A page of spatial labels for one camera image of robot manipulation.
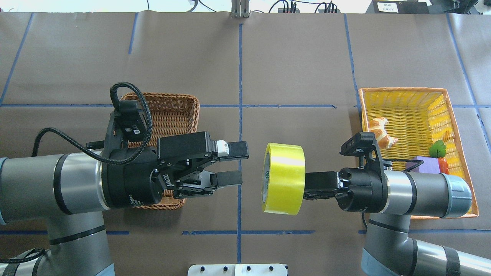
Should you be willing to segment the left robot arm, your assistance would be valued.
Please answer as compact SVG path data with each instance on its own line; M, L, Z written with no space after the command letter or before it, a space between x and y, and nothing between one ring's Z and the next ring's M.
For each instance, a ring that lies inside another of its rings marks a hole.
M128 148L109 131L85 153L1 159L1 224L45 219L49 248L1 260L2 276L113 276L103 211L210 196L242 184L240 171L209 172L219 161L247 159L246 141L211 139L208 132L159 138L157 147ZM137 157L128 164L110 164Z

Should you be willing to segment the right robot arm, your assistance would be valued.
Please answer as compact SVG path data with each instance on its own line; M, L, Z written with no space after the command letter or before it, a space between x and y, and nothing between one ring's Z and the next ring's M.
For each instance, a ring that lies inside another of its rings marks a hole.
M472 204L460 177L343 168L310 172L305 199L336 199L341 210L369 213L361 269L369 276L489 276L490 260L409 236L413 215L459 218Z

